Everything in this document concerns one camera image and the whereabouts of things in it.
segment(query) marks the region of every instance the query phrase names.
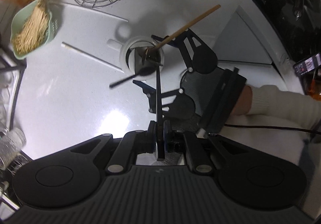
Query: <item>noodles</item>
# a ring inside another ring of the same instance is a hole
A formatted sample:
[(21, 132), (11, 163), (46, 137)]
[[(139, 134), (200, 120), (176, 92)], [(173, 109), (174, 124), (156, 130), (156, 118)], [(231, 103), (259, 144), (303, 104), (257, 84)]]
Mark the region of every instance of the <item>noodles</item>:
[(23, 25), (22, 31), (12, 39), (15, 51), (18, 54), (27, 54), (39, 47), (45, 38), (48, 22), (46, 1), (38, 0), (35, 9)]

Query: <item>cable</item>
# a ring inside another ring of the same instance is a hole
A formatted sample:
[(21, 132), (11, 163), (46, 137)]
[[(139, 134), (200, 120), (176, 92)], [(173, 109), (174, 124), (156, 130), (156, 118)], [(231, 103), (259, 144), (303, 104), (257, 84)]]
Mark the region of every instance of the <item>cable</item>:
[(254, 129), (277, 129), (277, 130), (289, 130), (289, 131), (302, 131), (307, 133), (314, 133), (321, 135), (321, 132), (315, 130), (307, 130), (293, 127), (281, 127), (281, 126), (264, 126), (264, 125), (234, 125), (234, 124), (224, 124), (226, 127), (233, 128), (254, 128)]

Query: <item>black spoon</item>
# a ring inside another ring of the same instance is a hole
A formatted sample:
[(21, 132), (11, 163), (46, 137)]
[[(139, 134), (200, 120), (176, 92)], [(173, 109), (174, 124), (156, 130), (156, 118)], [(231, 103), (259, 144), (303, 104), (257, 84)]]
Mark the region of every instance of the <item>black spoon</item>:
[(110, 85), (109, 85), (109, 88), (111, 89), (111, 88), (114, 88), (114, 87), (116, 87), (116, 86), (118, 86), (118, 85), (120, 85), (120, 84), (122, 84), (122, 83), (124, 83), (124, 82), (126, 82), (126, 81), (128, 81), (128, 80), (130, 80), (130, 79), (133, 79), (133, 78), (135, 78), (136, 76), (147, 76), (147, 75), (150, 75), (150, 74), (152, 74), (153, 72), (155, 72), (156, 71), (156, 67), (151, 67), (151, 66), (149, 66), (149, 67), (143, 67), (142, 69), (140, 69), (139, 70), (139, 72), (137, 73), (137, 74), (134, 74), (134, 75), (131, 75), (131, 76), (129, 76), (129, 77), (126, 77), (126, 78), (124, 78), (124, 79), (121, 79), (121, 80), (119, 80), (119, 81), (117, 81), (117, 82), (115, 82), (115, 83), (111, 83)]

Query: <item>screw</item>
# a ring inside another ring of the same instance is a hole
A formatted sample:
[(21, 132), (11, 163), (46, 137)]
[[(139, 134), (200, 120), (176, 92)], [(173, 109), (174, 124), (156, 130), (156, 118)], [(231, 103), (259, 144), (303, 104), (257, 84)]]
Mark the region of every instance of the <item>screw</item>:
[(208, 173), (212, 170), (212, 167), (206, 164), (202, 164), (196, 167), (196, 170), (200, 173)]
[(112, 164), (112, 165), (109, 165), (107, 168), (107, 170), (109, 170), (112, 173), (121, 172), (121, 171), (123, 171), (123, 169), (124, 169), (124, 167), (119, 164)]

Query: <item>white rod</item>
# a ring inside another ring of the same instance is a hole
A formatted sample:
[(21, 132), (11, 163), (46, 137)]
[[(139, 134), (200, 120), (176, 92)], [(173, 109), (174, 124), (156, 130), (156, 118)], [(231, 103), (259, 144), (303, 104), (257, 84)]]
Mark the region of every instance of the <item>white rod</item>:
[(125, 19), (125, 18), (122, 18), (122, 17), (119, 17), (119, 16), (115, 16), (115, 15), (112, 15), (112, 14), (108, 14), (108, 13), (105, 13), (105, 12), (102, 12), (102, 11), (98, 11), (98, 10), (95, 10), (95, 9), (92, 9), (92, 8), (87, 8), (87, 7), (78, 6), (78, 5), (74, 5), (74, 4), (70, 4), (70, 3), (58, 2), (58, 1), (52, 1), (52, 0), (49, 0), (49, 4), (72, 6), (72, 7), (81, 9), (81, 10), (91, 11), (93, 13), (102, 14), (102, 15), (105, 15), (105, 16), (108, 16), (108, 17), (113, 17), (113, 18), (122, 20), (124, 22), (128, 22), (128, 19)]
[(113, 64), (111, 64), (111, 63), (108, 63), (108, 62), (106, 62), (105, 60), (102, 60), (102, 59), (100, 59), (100, 58), (98, 58), (98, 57), (95, 57), (95, 56), (93, 56), (93, 55), (91, 55), (91, 54), (88, 54), (88, 53), (86, 53), (86, 52), (84, 52), (84, 51), (82, 51), (82, 50), (80, 50), (80, 49), (78, 49), (78, 48), (76, 48), (76, 47), (73, 47), (73, 46), (71, 46), (71, 45), (69, 45), (69, 44), (67, 44), (67, 43), (65, 43), (65, 42), (62, 42), (61, 43), (61, 46), (62, 47), (64, 47), (64, 48), (66, 48), (66, 49), (69, 49), (69, 50), (71, 50), (71, 51), (73, 51), (74, 53), (78, 53), (78, 54), (80, 54), (80, 55), (82, 55), (82, 56), (85, 56), (85, 57), (87, 57), (87, 58), (89, 58), (89, 59), (91, 59), (91, 60), (94, 60), (94, 61), (96, 61), (96, 62), (98, 62), (98, 63), (101, 63), (101, 64), (103, 64), (103, 65), (105, 65), (105, 66), (108, 66), (108, 67), (110, 67), (110, 68), (113, 68), (113, 69), (115, 69), (115, 70), (117, 70), (117, 71), (119, 71), (119, 72), (124, 72), (121, 68), (119, 68), (118, 66), (115, 66), (115, 65), (113, 65)]

